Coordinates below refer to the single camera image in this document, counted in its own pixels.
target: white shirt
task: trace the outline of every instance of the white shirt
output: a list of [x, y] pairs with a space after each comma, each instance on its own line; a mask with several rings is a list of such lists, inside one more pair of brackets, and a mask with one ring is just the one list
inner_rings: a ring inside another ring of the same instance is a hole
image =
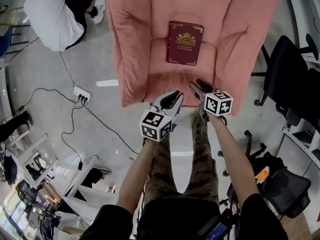
[[44, 46], [64, 51], [84, 33], [65, 0], [26, 0], [24, 12]]

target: black shirt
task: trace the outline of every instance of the black shirt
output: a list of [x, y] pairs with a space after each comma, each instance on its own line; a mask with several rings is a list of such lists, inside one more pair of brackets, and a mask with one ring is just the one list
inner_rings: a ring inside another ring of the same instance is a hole
[[[157, 199], [145, 206], [138, 224], [137, 239], [187, 240], [219, 214], [219, 207], [205, 200]], [[129, 211], [116, 205], [104, 205], [80, 239], [128, 240], [132, 229], [133, 217]], [[287, 240], [288, 236], [263, 198], [253, 194], [243, 204], [238, 239]]]

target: power strip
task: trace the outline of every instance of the power strip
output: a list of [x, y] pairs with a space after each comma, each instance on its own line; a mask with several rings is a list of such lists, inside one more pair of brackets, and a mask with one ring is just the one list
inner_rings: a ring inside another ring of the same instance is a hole
[[88, 102], [90, 101], [91, 93], [88, 92], [88, 91], [85, 90], [85, 89], [82, 89], [81, 87], [79, 87], [79, 86], [77, 86], [77, 85], [74, 87], [74, 94], [75, 94], [77, 97], [79, 97], [79, 95], [82, 95], [82, 96], [84, 96], [85, 98], [87, 98], [86, 103], [88, 103]]

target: pink armchair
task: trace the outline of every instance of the pink armchair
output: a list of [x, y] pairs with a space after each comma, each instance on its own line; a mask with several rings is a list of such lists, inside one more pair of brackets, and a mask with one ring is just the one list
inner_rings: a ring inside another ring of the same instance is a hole
[[[202, 78], [233, 96], [239, 112], [278, 0], [107, 0], [115, 68], [124, 107], [180, 90], [197, 106], [189, 82]], [[166, 62], [169, 21], [204, 26], [196, 66]]]

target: white sneaker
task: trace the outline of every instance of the white sneaker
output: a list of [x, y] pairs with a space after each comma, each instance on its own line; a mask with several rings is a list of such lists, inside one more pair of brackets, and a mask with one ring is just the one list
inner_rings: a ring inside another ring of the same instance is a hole
[[98, 14], [91, 18], [95, 24], [98, 24], [102, 22], [105, 16], [105, 10], [106, 10], [106, 1], [105, 0], [95, 0], [94, 6], [96, 7]]

